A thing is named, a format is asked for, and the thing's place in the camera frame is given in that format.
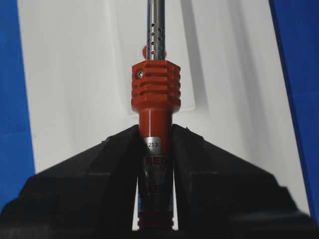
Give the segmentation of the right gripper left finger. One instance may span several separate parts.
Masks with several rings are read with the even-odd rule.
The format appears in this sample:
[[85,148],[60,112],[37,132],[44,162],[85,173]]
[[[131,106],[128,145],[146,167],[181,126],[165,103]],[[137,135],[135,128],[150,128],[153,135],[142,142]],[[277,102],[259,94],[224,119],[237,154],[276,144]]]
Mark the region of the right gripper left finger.
[[0,215],[1,238],[128,238],[140,155],[134,125],[30,177]]

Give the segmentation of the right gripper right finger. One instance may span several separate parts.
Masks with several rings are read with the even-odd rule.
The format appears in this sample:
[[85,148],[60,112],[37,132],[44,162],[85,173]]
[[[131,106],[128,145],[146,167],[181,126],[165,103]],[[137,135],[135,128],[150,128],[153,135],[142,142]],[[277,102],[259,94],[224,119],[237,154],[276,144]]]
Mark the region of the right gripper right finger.
[[179,230],[188,239],[316,239],[275,177],[178,125],[172,157]]

